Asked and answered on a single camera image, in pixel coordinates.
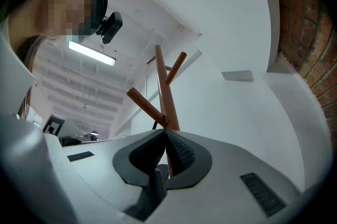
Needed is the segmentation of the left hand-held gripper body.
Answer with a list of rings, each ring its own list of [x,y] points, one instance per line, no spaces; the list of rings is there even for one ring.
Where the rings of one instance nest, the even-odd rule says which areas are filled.
[[[68,117],[52,113],[43,127],[43,133],[57,137],[62,146],[77,145],[77,137],[82,135],[81,130]]]

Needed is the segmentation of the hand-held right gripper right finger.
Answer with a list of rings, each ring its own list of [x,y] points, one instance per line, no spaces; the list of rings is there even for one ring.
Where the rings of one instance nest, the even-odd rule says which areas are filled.
[[[299,195],[282,173],[226,142],[168,131],[195,152],[195,162],[167,182],[167,194],[147,223],[286,223]]]

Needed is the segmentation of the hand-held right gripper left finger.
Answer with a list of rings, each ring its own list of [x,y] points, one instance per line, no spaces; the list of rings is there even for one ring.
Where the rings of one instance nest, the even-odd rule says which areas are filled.
[[[1,115],[1,173],[29,217],[20,223],[162,223],[160,181],[130,185],[115,170],[135,168],[129,154],[153,131],[62,147],[58,138],[13,115]]]

